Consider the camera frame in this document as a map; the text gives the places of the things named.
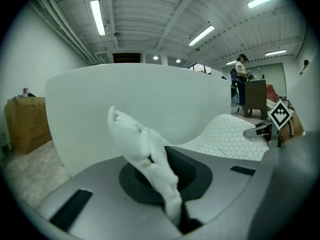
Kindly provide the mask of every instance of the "cardboard box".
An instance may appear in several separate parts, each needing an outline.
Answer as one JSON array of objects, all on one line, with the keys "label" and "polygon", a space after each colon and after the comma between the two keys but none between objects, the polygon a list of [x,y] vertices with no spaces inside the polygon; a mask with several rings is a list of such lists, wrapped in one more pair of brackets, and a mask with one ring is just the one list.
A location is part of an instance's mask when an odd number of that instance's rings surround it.
[{"label": "cardboard box", "polygon": [[52,139],[43,97],[15,97],[5,105],[13,148],[28,154]]}]

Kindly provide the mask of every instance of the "jeans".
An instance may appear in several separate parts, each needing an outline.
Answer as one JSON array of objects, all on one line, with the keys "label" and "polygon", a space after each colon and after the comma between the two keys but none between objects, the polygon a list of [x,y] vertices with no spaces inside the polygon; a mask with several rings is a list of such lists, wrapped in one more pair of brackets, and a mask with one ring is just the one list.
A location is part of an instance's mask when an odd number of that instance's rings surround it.
[{"label": "jeans", "polygon": [[241,82],[238,82],[236,85],[239,91],[239,105],[242,106],[246,104],[245,82],[247,81],[247,78],[244,76],[238,76],[238,78]]}]

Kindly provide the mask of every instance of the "white curved panel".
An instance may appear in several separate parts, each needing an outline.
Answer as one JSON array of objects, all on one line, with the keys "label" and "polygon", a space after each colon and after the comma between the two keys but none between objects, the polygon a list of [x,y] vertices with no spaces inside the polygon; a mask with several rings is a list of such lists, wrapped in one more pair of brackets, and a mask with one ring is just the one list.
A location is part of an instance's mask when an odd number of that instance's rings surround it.
[{"label": "white curved panel", "polygon": [[88,66],[50,78],[46,111],[56,149],[73,176],[120,156],[108,130],[114,105],[173,144],[190,141],[230,113],[230,85],[200,72],[155,64]]}]

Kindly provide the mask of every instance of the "red object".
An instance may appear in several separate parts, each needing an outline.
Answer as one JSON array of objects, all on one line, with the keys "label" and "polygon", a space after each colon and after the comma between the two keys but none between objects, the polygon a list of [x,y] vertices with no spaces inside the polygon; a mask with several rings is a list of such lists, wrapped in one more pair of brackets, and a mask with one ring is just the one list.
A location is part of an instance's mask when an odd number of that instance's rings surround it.
[{"label": "red object", "polygon": [[279,96],[271,84],[266,84],[266,98],[275,103],[279,100]]}]

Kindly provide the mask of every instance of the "ceiling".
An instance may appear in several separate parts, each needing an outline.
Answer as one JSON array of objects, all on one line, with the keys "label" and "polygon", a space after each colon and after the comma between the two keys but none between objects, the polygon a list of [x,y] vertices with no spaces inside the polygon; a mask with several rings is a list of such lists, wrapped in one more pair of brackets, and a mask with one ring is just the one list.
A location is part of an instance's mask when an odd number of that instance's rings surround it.
[{"label": "ceiling", "polygon": [[[295,57],[306,32],[306,20],[292,0],[273,0],[252,9],[247,4],[253,0],[100,0],[106,31],[100,36],[90,1],[35,3],[84,57],[98,63],[99,55],[112,62],[112,53],[165,53],[172,60],[222,70],[239,53],[259,61],[267,52],[286,49],[284,56]],[[209,25],[215,29],[189,46]]]}]

